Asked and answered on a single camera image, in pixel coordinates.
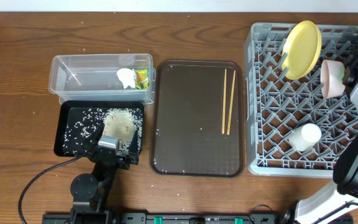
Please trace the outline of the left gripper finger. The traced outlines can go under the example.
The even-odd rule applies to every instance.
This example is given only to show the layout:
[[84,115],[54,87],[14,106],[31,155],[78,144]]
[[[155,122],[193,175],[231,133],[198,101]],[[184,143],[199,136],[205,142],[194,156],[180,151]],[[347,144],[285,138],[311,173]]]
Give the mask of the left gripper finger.
[[91,134],[90,137],[83,141],[82,148],[85,150],[85,152],[95,152],[97,149],[99,149],[98,142],[103,135],[103,131],[104,124],[102,123],[99,128]]
[[138,164],[139,163],[139,152],[137,147],[137,140],[138,140],[138,130],[136,129],[131,141],[131,145],[128,149],[128,156],[130,159],[131,164]]

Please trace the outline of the rice food scraps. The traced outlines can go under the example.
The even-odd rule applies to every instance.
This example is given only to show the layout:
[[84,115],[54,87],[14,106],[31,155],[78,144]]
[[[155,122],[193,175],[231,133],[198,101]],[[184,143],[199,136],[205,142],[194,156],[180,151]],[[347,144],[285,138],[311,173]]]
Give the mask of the rice food scraps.
[[63,156],[79,156],[85,152],[83,141],[102,123],[104,135],[119,138],[118,155],[128,151],[136,129],[137,150],[142,150],[143,111],[140,108],[71,108],[63,133],[58,137],[57,149]]

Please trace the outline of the green snack wrapper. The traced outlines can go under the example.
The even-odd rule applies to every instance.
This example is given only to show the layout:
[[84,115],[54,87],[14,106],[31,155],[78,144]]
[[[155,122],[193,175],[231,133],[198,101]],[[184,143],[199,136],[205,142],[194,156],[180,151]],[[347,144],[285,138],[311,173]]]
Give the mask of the green snack wrapper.
[[149,87],[149,78],[147,69],[135,70],[136,81],[135,87],[138,90],[148,89]]

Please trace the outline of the white napkin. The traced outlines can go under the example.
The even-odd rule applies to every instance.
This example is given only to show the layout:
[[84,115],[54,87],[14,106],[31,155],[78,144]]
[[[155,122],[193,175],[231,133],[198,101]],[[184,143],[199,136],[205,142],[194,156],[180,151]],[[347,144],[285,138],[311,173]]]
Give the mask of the white napkin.
[[121,68],[117,71],[117,77],[124,89],[135,89],[135,71],[129,68]]

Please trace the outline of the wooden chopstick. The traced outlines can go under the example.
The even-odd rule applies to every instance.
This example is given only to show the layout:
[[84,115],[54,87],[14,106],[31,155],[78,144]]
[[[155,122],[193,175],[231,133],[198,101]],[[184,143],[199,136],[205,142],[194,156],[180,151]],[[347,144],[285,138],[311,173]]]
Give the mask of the wooden chopstick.
[[236,83],[236,71],[234,70],[232,76],[231,100],[230,100],[229,117],[228,117],[228,124],[227,124],[227,135],[230,135],[231,132],[232,107],[234,102],[235,83]]
[[226,88],[227,88],[227,69],[224,70],[224,86],[223,86],[223,120],[222,120],[222,134],[225,134],[226,124]]

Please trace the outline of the white cup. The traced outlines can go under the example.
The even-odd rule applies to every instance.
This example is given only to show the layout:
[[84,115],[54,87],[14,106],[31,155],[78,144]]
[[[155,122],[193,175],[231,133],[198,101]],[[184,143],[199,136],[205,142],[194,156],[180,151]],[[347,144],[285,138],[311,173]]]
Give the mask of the white cup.
[[313,147],[321,136],[321,129],[316,124],[308,123],[296,128],[288,137],[288,142],[295,150],[304,152]]

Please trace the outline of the yellow plate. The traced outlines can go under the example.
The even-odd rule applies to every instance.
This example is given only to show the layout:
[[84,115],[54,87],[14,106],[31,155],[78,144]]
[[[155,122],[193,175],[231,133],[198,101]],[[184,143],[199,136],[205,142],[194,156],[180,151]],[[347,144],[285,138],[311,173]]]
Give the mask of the yellow plate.
[[316,65],[322,47],[322,36],[311,21],[302,21],[289,33],[282,54],[286,58],[282,70],[288,69],[286,77],[297,80],[309,74]]

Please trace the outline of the pink bowl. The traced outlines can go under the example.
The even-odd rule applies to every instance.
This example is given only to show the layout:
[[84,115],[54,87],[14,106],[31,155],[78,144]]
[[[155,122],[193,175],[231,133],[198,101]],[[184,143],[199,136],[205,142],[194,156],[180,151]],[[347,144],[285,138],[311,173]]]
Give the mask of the pink bowl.
[[345,75],[345,67],[342,62],[335,60],[323,60],[321,64],[320,82],[324,99],[340,96],[345,91],[342,79]]

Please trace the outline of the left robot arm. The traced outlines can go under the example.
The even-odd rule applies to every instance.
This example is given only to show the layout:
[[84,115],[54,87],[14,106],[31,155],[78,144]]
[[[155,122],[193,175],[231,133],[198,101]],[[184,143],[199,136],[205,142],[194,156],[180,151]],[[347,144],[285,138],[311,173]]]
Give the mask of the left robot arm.
[[73,208],[66,223],[119,223],[120,218],[112,210],[105,208],[105,203],[118,169],[128,170],[130,165],[137,165],[139,152],[137,140],[139,129],[135,128],[128,153],[120,156],[119,138],[103,134],[104,125],[87,139],[83,146],[86,157],[94,163],[90,174],[80,174],[70,186],[73,196]]

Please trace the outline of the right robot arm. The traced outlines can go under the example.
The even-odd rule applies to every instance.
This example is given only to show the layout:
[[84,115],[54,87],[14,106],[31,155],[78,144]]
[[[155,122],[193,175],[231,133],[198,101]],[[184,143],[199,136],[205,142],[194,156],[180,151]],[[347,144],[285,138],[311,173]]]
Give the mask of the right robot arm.
[[[358,49],[342,79],[358,114]],[[281,223],[341,223],[340,217],[358,208],[358,134],[339,156],[333,179],[289,209]]]

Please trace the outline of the black food waste tray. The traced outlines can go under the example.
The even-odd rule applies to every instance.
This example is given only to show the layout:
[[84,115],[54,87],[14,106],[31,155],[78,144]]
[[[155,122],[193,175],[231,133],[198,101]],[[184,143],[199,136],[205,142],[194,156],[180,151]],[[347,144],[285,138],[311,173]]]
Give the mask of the black food waste tray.
[[104,125],[103,134],[119,138],[118,155],[129,151],[137,134],[137,151],[142,150],[144,106],[135,101],[66,101],[61,105],[54,153],[73,157],[85,153],[83,143]]

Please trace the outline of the clear plastic waste bin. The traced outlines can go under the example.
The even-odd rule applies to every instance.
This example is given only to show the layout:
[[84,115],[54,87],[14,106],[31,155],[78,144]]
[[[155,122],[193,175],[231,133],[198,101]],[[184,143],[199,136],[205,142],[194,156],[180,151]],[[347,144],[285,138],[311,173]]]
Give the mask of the clear plastic waste bin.
[[[121,68],[147,69],[148,89],[124,89],[117,77]],[[57,55],[52,60],[49,92],[68,100],[141,101],[155,99],[155,69],[149,54]]]

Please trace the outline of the grey dishwasher rack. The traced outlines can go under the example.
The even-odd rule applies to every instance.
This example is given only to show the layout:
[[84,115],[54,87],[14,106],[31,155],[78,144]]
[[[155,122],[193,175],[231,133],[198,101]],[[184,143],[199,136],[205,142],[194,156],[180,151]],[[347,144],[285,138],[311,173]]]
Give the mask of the grey dishwasher rack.
[[[283,47],[292,24],[255,23],[244,44],[247,83],[247,166],[255,175],[331,178],[335,163],[358,134],[358,81],[347,93],[324,98],[321,66],[289,80]],[[288,138],[316,124],[321,139],[305,151]]]

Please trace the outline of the dark brown serving tray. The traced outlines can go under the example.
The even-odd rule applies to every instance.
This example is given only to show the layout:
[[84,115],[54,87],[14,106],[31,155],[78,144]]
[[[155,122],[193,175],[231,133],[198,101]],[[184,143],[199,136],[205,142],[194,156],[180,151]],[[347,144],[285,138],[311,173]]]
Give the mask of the dark brown serving tray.
[[[222,134],[224,70],[226,124]],[[236,71],[231,132],[227,124]],[[166,60],[158,66],[150,166],[162,175],[236,177],[245,166],[242,70],[234,62]]]

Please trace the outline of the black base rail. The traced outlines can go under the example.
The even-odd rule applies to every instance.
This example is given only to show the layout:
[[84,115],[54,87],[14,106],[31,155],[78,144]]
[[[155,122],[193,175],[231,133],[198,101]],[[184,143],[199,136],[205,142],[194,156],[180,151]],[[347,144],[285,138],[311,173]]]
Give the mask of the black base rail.
[[291,211],[281,217],[267,205],[254,207],[244,214],[119,213],[115,210],[80,210],[69,213],[46,213],[42,224],[277,224],[295,223]]

